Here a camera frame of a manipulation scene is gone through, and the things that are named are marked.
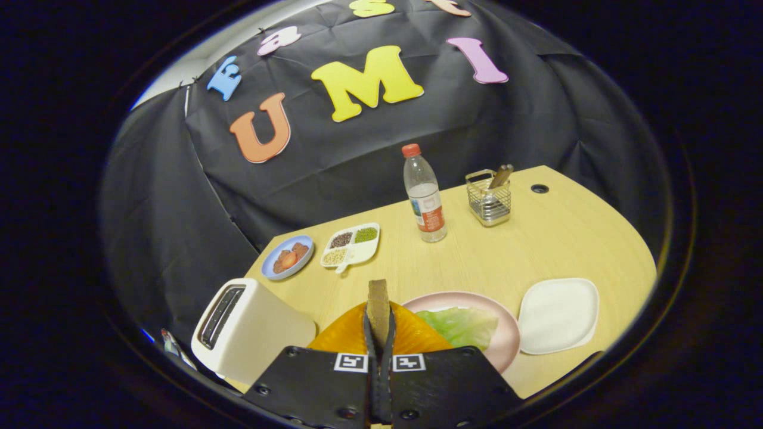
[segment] yellow letter m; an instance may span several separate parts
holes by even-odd
[[[334,105],[331,118],[341,122],[360,115],[360,105],[350,101],[349,94],[375,108],[379,103],[379,83],[384,86],[383,98],[387,103],[421,96],[424,88],[410,78],[399,53],[400,47],[394,45],[370,50],[363,72],[338,61],[315,69],[311,78],[324,83]]]

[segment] pink plate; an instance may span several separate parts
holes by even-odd
[[[502,373],[509,367],[520,349],[520,328],[517,319],[501,304],[471,292],[435,292],[411,299],[403,307],[412,312],[438,311],[451,307],[480,308],[498,316],[498,327],[483,352],[495,369]]]

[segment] white wall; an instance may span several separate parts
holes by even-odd
[[[172,65],[143,92],[133,108],[154,95],[178,85],[188,85],[193,78],[201,75],[209,66],[218,61],[234,47],[242,44],[259,33],[259,28],[270,28],[283,19],[305,9],[327,3],[329,0],[282,0],[256,10],[228,27],[218,31],[203,43],[197,45]]]

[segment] lettuce leaf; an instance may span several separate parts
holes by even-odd
[[[454,347],[475,346],[485,351],[498,327],[498,317],[479,308],[453,307],[442,311],[419,311],[416,315]]]

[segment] yellow letter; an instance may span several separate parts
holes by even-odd
[[[472,16],[472,13],[470,11],[465,11],[463,9],[457,8],[456,6],[458,3],[454,2],[453,0],[424,0],[424,1],[432,2],[438,8],[441,8],[442,10],[452,15],[462,16],[462,17]]]
[[[349,8],[361,18],[369,16],[386,15],[394,11],[394,6],[385,0],[356,0],[349,4]]]
[[[394,45],[372,49],[365,57],[365,70],[361,73],[346,64],[334,61],[318,67],[310,75],[326,86],[334,104],[331,118],[336,122],[360,115],[360,105],[349,100],[354,95],[369,107],[379,103],[379,82],[384,85],[384,101],[402,102],[424,94],[424,88],[416,85],[400,61],[400,47]]]

